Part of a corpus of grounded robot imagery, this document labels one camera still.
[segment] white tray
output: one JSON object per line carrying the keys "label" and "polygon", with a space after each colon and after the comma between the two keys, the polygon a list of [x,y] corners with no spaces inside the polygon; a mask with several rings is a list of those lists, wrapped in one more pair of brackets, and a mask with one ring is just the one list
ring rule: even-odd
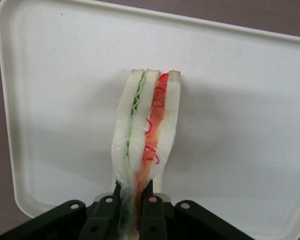
{"label": "white tray", "polygon": [[179,70],[164,193],[257,240],[300,236],[300,37],[92,0],[3,0],[0,63],[27,215],[109,192],[131,69]]}

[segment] table surface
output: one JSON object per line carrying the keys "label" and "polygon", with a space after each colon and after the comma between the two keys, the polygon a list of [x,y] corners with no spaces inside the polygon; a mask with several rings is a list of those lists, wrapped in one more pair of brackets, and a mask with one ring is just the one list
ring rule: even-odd
{"label": "table surface", "polygon": [[[300,0],[103,0],[300,37]],[[13,191],[0,72],[0,234],[28,221]]]}

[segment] metal screw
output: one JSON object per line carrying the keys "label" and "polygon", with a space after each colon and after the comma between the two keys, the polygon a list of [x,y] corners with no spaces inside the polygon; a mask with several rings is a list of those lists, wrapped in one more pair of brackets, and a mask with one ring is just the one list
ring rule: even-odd
{"label": "metal screw", "polygon": [[70,206],[71,209],[77,209],[79,207],[79,204],[75,203],[75,204],[72,204]]}
{"label": "metal screw", "polygon": [[155,196],[149,197],[149,202],[150,203],[155,203],[156,201],[158,201],[158,199]]}
{"label": "metal screw", "polygon": [[105,202],[106,203],[111,203],[113,201],[112,197],[108,197],[105,199]]}
{"label": "metal screw", "polygon": [[182,207],[183,209],[189,209],[190,205],[186,202],[181,203],[180,207]]}

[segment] plastic wrap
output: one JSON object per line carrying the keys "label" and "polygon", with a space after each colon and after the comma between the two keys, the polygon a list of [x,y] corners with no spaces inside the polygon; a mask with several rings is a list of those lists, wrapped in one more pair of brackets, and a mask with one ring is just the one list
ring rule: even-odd
{"label": "plastic wrap", "polygon": [[159,77],[158,70],[132,70],[117,109],[111,149],[113,171],[121,184],[122,239],[138,239],[140,194],[168,160],[179,98],[180,72]]}

